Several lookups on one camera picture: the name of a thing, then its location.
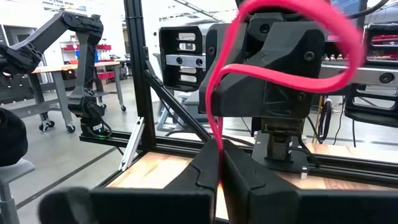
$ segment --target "black fabric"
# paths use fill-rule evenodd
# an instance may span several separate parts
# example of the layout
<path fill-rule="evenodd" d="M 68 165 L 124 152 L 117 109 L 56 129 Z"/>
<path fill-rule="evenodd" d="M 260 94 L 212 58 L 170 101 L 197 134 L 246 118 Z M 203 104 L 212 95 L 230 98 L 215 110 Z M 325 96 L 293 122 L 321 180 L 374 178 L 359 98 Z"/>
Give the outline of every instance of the black fabric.
<path fill-rule="evenodd" d="M 11 111 L 0 108 L 0 167 L 16 164 L 27 147 L 25 123 Z"/>

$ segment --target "table leg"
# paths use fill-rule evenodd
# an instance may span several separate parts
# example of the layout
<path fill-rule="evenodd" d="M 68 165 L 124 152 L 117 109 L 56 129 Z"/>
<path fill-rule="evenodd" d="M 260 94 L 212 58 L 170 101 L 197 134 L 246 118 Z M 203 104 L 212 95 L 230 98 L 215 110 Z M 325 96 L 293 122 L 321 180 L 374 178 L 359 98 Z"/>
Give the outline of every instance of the table leg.
<path fill-rule="evenodd" d="M 118 99 L 119 99 L 119 103 L 120 103 L 120 108 L 122 109 L 122 111 L 126 111 L 127 108 L 124 105 L 123 102 L 123 94 L 122 94 L 122 87 L 120 85 L 120 74 L 121 74 L 121 66 L 120 65 L 115 65 L 113 67 L 113 72 L 114 72 L 114 82 L 116 84 L 116 91 L 118 93 Z"/>
<path fill-rule="evenodd" d="M 63 83 L 61 72 L 52 72 L 52 80 L 55 84 L 55 90 L 57 91 L 58 102 L 60 104 L 62 117 L 65 120 L 65 126 L 69 133 L 75 132 L 75 127 L 72 122 L 72 114 L 68 109 L 68 97 L 65 91 L 65 84 Z"/>
<path fill-rule="evenodd" d="M 35 98 L 36 104 L 43 103 L 44 96 L 43 96 L 42 89 L 40 87 L 40 81 L 39 81 L 37 74 L 30 74 L 30 75 L 28 75 L 28 77 L 29 77 L 29 81 L 30 81 L 30 86 L 32 87 L 33 96 Z M 54 122 L 49 120 L 48 112 L 41 113 L 39 115 L 40 115 L 40 119 L 42 122 L 42 124 L 39 126 L 39 129 L 41 131 L 46 131 L 48 128 L 52 128 L 54 126 Z"/>
<path fill-rule="evenodd" d="M 95 87 L 97 89 L 97 93 L 104 93 L 104 86 L 102 85 L 102 81 L 98 78 L 97 70 L 95 70 L 94 82 L 95 82 Z M 106 105 L 104 104 L 104 102 L 102 100 L 102 96 L 98 97 L 98 103 L 103 108 L 106 108 Z"/>

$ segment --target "red cable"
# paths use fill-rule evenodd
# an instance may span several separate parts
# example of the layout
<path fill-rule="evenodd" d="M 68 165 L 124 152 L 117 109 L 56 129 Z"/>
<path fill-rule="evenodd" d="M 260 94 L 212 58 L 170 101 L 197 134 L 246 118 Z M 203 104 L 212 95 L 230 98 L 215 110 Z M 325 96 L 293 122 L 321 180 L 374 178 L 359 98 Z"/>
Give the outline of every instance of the red cable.
<path fill-rule="evenodd" d="M 230 64 L 224 66 L 238 34 L 240 26 L 239 23 L 243 22 L 246 15 L 250 12 L 263 7 L 283 7 L 285 9 L 297 11 L 309 19 L 318 21 L 322 27 L 325 27 L 338 36 L 338 47 L 342 52 L 349 55 L 348 69 L 335 77 L 317 79 L 298 77 L 251 65 Z M 340 14 L 333 6 L 323 0 L 244 1 L 239 7 L 238 15 L 228 26 L 220 58 L 211 74 L 205 95 L 206 114 L 220 151 L 220 164 L 223 158 L 223 142 L 221 138 L 223 133 L 223 119 L 222 117 L 218 118 L 219 126 L 217 127 L 216 121 L 211 113 L 211 94 L 213 93 L 215 86 L 220 83 L 223 75 L 227 73 L 242 73 L 296 90 L 313 93 L 328 93 L 336 91 L 343 88 L 352 79 L 357 68 L 362 65 L 364 49 L 361 46 L 361 38 L 361 33 L 356 30 L 352 22 Z"/>

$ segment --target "metal bracket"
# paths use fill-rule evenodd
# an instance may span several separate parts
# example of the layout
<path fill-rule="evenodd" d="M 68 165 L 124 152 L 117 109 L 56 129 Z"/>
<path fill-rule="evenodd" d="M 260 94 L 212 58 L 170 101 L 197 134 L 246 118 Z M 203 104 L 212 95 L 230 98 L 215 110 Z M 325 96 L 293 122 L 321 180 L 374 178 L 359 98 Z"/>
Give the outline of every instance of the metal bracket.
<path fill-rule="evenodd" d="M 144 131 L 144 126 L 144 118 L 138 117 L 136 126 L 130 135 L 129 142 L 127 143 L 122 161 L 120 162 L 120 171 L 126 171 L 131 167 L 132 160 L 136 156 L 136 151 L 141 140 L 142 132 Z"/>
<path fill-rule="evenodd" d="M 206 56 L 170 54 L 166 55 L 166 65 L 202 68 L 206 70 Z"/>
<path fill-rule="evenodd" d="M 330 65 L 327 63 L 322 64 L 322 68 L 319 73 L 319 78 L 330 78 L 334 77 L 344 70 L 348 66 L 346 65 Z M 389 74 L 392 78 L 389 82 L 382 82 L 383 77 Z M 358 83 L 363 85 L 382 85 L 382 86 L 393 86 L 398 87 L 398 69 L 394 68 L 376 68 L 376 67 L 361 67 L 356 72 L 356 75 L 352 79 L 351 83 Z"/>

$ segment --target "black metal frame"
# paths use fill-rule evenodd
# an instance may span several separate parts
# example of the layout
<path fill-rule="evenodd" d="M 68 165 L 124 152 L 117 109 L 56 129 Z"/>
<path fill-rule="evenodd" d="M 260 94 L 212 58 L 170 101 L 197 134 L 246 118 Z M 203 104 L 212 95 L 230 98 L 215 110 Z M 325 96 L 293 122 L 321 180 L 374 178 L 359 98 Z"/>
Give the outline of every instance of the black metal frame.
<path fill-rule="evenodd" d="M 198 122 L 182 108 L 178 101 L 175 100 L 173 95 L 168 92 L 162 82 L 155 76 L 151 65 L 148 63 L 141 1 L 142 0 L 124 0 L 128 38 L 131 43 L 132 52 L 131 65 L 135 71 L 134 88 L 137 101 L 137 113 L 138 116 L 143 117 L 145 121 L 145 128 L 138 149 L 143 151 L 143 153 L 141 153 L 142 156 L 146 152 L 159 152 L 185 157 L 195 157 L 204 146 L 204 142 L 210 139 L 210 134 L 198 124 Z M 158 96 L 193 129 L 202 142 L 165 138 L 155 135 L 150 87 L 152 87 Z M 130 135 L 131 133 L 113 131 L 111 137 L 107 139 L 81 136 L 80 140 L 109 146 L 126 147 Z M 252 147 L 241 146 L 240 148 L 250 154 L 253 150 Z M 311 175 L 398 187 L 398 164 L 318 154 L 315 154 L 315 157 L 322 165 L 316 167 L 315 164 L 310 161 Z M 121 172 L 115 173 L 112 177 L 104 181 L 101 186 L 108 185 L 110 181 L 117 178 L 120 173 Z"/>

